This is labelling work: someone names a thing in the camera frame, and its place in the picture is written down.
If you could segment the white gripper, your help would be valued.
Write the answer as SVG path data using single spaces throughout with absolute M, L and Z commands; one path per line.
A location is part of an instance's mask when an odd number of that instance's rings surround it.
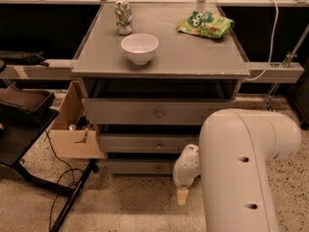
M 173 181 L 179 188 L 177 196 L 180 206 L 186 203 L 188 196 L 187 188 L 192 185 L 194 179 L 200 174 L 199 147 L 194 144 L 188 144 L 176 160 L 173 169 Z

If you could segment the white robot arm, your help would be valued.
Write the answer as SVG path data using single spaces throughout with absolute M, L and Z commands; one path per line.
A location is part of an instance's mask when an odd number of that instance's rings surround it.
M 266 110 L 222 109 L 177 159 L 178 199 L 201 178 L 207 232 L 279 232 L 267 163 L 294 155 L 301 130 L 288 116 Z

